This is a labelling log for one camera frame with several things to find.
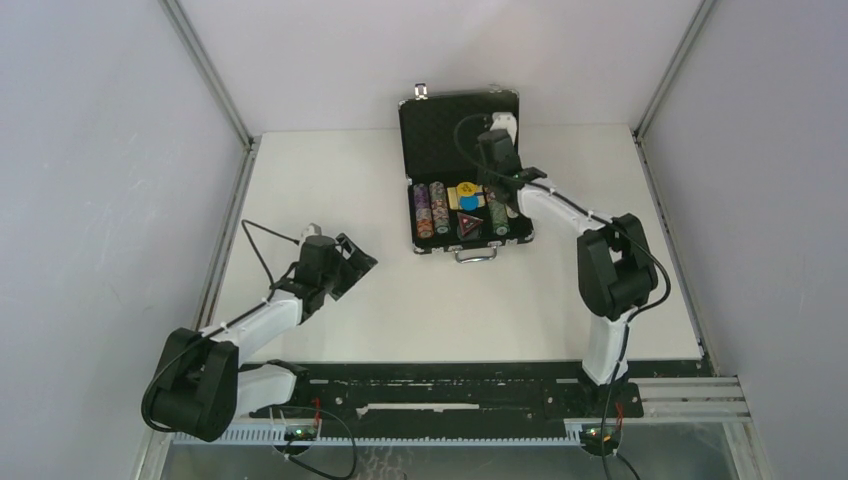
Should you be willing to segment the yellow round button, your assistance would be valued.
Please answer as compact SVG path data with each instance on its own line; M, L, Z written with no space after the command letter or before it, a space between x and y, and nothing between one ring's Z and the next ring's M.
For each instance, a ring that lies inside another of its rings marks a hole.
M461 182L456 186L456 193L460 198L476 196L478 186L472 182Z

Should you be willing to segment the playing card deck box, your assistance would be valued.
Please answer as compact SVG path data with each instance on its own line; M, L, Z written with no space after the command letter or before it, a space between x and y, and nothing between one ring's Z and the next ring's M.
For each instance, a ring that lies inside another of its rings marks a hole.
M447 187L446 188L446 196L448 200L448 206L453 211L462 211L463 207L460 201L460 196L457 193L455 187Z

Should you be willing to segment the red white poker chip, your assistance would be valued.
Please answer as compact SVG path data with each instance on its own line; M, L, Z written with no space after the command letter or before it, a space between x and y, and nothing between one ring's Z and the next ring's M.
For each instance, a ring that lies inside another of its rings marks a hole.
M433 222L428 219L423 219L416 224L416 236L419 239L430 239L435 234Z

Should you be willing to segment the red black triangular button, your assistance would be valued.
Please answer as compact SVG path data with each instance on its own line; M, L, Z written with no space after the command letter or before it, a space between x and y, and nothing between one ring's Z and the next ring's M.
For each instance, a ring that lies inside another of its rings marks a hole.
M457 237L461 241L478 239L481 235L484 220L465 212L457 213Z

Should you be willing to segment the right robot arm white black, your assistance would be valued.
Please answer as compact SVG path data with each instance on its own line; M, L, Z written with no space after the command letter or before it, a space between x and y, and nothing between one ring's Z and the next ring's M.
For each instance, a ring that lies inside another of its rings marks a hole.
M610 217L583 207L541 170L523 168L505 129L478 135L471 159L498 201L526 218L577 234L578 291L592 315L582 360L590 381L578 388L578 402L589 415L605 415L618 400L613 383L627 371L630 324L651 307L651 293L667 276L648 247L641 221L633 214Z

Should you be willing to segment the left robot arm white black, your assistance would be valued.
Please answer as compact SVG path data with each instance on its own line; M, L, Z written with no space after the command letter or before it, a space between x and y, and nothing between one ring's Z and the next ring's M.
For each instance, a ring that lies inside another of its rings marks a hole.
M297 240L299 257L257 304L236 318L201 330L178 328L166 338L140 402L151 429L212 442L243 415L276 405L290 417L311 407L311 388L296 367L245 363L271 340L301 326L326 299L343 297L377 266L347 235L329 237L310 226Z

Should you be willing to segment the blue round button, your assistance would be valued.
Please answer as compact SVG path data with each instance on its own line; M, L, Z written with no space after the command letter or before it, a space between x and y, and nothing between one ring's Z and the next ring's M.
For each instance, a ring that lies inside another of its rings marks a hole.
M458 202L461 210L474 211L485 205L485 198L481 195L461 196Z

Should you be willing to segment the black aluminium poker case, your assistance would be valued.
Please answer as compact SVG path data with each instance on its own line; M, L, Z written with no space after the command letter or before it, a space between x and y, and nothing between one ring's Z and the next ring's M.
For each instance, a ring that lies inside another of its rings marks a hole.
M413 87L413 95L399 102L398 118L404 171L407 181L408 216L412 250L417 255L452 253L459 263L470 263L472 256L462 257L463 250L489 249L491 253L480 259L486 261L497 255L501 247L527 244L534 239L534 226L530 219L512 211L509 216L509 233L498 236L492 230L487 201L494 194L478 177L476 165L464 156L475 151L477 136L489 129L491 115L511 112L516 118L520 112L519 93L514 89L477 89L431 93L425 83ZM484 225L478 239L461 241L457 237L457 213L449 208L450 228L445 234L434 234L430 239L416 236L416 217L413 209L412 187L416 184L442 182L455 187L461 182L478 186L477 195L485 198L485 205L474 211L463 211L482 218Z

